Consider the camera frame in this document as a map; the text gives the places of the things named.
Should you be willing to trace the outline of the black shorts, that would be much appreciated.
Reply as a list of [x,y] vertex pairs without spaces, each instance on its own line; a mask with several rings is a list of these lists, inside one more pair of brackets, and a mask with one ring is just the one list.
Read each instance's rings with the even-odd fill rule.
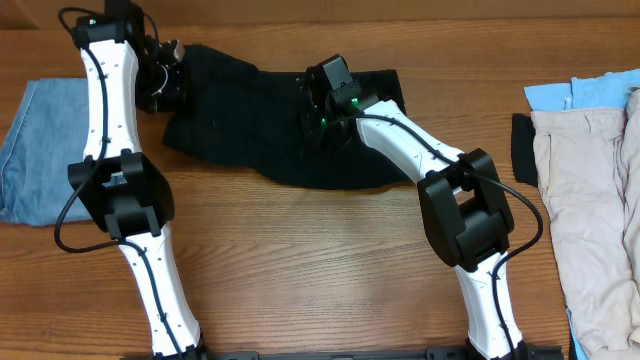
[[359,190],[407,181],[379,152],[305,129],[303,74],[266,72],[204,45],[186,48],[191,87],[169,120],[165,146],[214,164],[248,167],[281,184]]

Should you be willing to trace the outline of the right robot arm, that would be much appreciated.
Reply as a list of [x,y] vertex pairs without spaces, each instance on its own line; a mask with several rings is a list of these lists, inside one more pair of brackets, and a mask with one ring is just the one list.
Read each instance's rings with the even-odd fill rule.
[[358,82],[340,55],[309,67],[300,88],[310,100],[303,128],[313,140],[329,148],[357,140],[416,185],[426,238],[460,283],[468,357],[520,358],[523,336],[505,265],[514,219],[490,156],[480,149],[465,153],[430,135],[393,99]]

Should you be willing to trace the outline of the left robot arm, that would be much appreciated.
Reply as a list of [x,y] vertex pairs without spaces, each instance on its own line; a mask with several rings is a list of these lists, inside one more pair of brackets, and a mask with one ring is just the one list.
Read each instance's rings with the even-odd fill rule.
[[68,167],[73,193],[106,247],[129,263],[151,332],[152,358],[204,359],[204,337],[180,281],[171,244],[175,205],[168,180],[143,153],[138,111],[176,112],[190,86],[180,41],[148,34],[151,17],[129,0],[102,12],[79,9],[65,29],[80,50],[88,84],[89,129],[83,158]]

